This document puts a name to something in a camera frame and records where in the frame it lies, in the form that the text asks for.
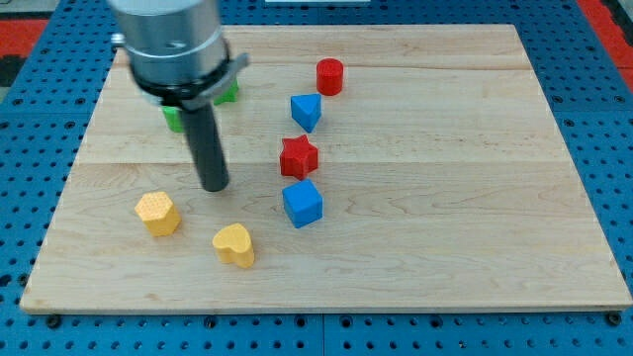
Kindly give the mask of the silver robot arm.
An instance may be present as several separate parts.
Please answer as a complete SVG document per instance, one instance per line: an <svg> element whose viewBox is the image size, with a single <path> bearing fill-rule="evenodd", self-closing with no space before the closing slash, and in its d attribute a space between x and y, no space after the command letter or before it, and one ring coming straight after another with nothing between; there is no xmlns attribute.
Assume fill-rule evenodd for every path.
<svg viewBox="0 0 633 356"><path fill-rule="evenodd" d="M233 56L215 0L109 0L137 86L159 105L197 110L226 92L249 55Z"/></svg>

